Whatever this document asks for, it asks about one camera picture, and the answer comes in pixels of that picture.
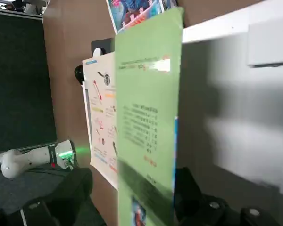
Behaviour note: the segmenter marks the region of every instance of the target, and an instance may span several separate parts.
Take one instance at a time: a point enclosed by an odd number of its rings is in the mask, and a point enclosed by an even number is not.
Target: poster
[[[91,165],[117,188],[117,126],[114,53],[83,61],[91,127]]]
[[[118,225],[173,225],[182,13],[116,36]]]
[[[164,12],[162,0],[106,0],[115,33]]]
[[[177,6],[176,0],[162,0],[162,1],[163,1],[165,10],[169,10]]]

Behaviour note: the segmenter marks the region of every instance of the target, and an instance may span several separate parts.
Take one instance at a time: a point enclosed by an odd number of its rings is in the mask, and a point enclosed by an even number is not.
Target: metal screw
[[[220,205],[217,202],[211,202],[209,206],[212,207],[213,209],[218,209],[220,207]]]
[[[250,209],[250,214],[255,216],[255,217],[260,216],[260,212],[256,209]]]

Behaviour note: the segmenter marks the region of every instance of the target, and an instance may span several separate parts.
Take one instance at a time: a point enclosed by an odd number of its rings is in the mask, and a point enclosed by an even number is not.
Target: green flyer
[[[173,225],[183,9],[116,36],[118,225]]]

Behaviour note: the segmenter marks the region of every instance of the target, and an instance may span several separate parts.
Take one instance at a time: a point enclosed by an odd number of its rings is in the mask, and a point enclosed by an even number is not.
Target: gray fabric surface
[[[46,165],[40,168],[50,168],[50,166]],[[19,210],[31,199],[50,194],[62,182],[63,177],[68,174],[67,171],[51,169],[34,171],[37,172],[25,172],[15,179],[7,179],[0,174],[0,209],[3,209],[6,214]],[[106,224],[88,198],[82,203],[74,225],[104,226]]]

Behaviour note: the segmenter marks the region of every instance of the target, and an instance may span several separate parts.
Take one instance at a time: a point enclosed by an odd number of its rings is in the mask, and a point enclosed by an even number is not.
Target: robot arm
[[[9,150],[0,155],[0,170],[6,178],[15,178],[31,168],[51,163],[63,169],[71,169],[76,164],[75,149],[70,140],[59,144],[33,149],[25,154]]]

